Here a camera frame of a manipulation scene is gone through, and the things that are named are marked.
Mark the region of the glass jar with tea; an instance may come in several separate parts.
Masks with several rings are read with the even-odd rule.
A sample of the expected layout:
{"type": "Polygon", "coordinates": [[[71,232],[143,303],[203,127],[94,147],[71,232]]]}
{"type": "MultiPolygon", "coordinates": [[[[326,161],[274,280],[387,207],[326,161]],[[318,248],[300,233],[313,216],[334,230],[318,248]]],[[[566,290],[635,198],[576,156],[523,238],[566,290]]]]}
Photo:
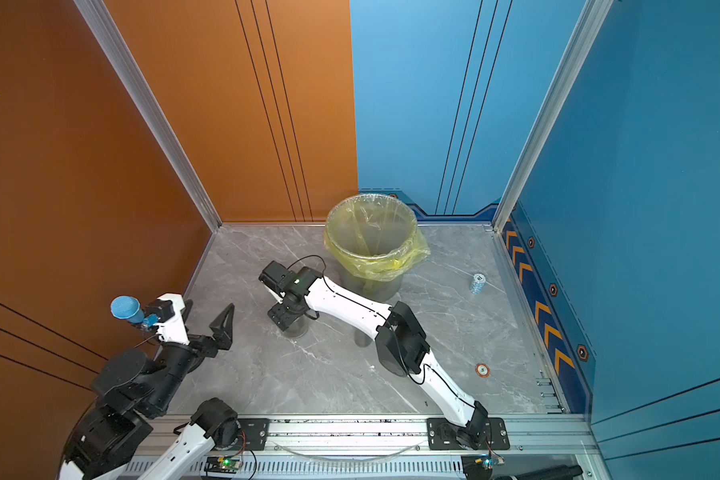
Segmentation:
{"type": "Polygon", "coordinates": [[[306,315],[299,316],[290,326],[282,332],[286,338],[296,339],[304,336],[310,327],[311,320],[306,315]]]}

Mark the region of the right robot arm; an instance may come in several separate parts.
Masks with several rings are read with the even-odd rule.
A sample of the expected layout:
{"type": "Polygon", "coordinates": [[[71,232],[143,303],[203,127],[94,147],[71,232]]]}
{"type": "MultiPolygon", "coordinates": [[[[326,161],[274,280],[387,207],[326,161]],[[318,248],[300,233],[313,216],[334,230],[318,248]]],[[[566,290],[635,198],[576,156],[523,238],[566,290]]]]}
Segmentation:
{"type": "Polygon", "coordinates": [[[350,325],[373,341],[384,368],[409,378],[434,401],[454,426],[460,445],[473,450],[488,446],[487,409],[444,371],[407,304],[376,302],[339,286],[315,269],[304,267],[294,272],[276,261],[264,268],[259,281],[276,299],[267,315],[281,331],[309,312],[350,325]]]}

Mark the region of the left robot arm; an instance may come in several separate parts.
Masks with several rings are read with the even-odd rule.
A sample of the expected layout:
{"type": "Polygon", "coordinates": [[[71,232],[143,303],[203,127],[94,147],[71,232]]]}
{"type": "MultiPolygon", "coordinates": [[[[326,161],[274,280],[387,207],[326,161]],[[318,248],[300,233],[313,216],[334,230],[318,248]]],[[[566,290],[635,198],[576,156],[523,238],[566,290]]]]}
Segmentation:
{"type": "MultiPolygon", "coordinates": [[[[117,479],[138,447],[152,433],[152,420],[166,414],[188,376],[207,358],[233,343],[234,305],[211,322],[210,334],[186,330],[192,304],[164,294],[147,306],[130,296],[115,298],[112,315],[155,334],[159,348],[148,356],[139,347],[110,359],[92,381],[96,395],[68,437],[60,460],[60,479],[117,479]]],[[[238,414],[223,400],[204,401],[181,426],[178,437],[143,473],[145,479],[179,479],[213,450],[244,449],[246,435],[238,414]]]]}

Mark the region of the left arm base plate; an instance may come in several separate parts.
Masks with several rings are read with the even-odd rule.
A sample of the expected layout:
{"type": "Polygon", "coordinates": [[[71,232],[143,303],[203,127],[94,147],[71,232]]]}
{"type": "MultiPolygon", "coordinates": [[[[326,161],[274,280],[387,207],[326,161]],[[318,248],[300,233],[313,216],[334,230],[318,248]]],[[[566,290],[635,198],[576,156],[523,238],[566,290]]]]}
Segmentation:
{"type": "Polygon", "coordinates": [[[268,418],[239,418],[239,437],[245,440],[245,451],[263,451],[269,436],[268,418]]]}

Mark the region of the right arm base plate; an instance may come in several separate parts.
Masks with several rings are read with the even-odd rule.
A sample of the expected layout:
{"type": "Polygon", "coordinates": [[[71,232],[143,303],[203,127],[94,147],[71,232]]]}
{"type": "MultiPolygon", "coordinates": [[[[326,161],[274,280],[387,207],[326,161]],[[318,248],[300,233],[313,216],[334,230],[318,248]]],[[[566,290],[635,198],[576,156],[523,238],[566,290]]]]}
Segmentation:
{"type": "Polygon", "coordinates": [[[428,418],[426,432],[430,450],[493,450],[506,451],[511,448],[505,422],[499,417],[487,419],[485,435],[478,443],[472,443],[459,428],[445,418],[428,418]]]}

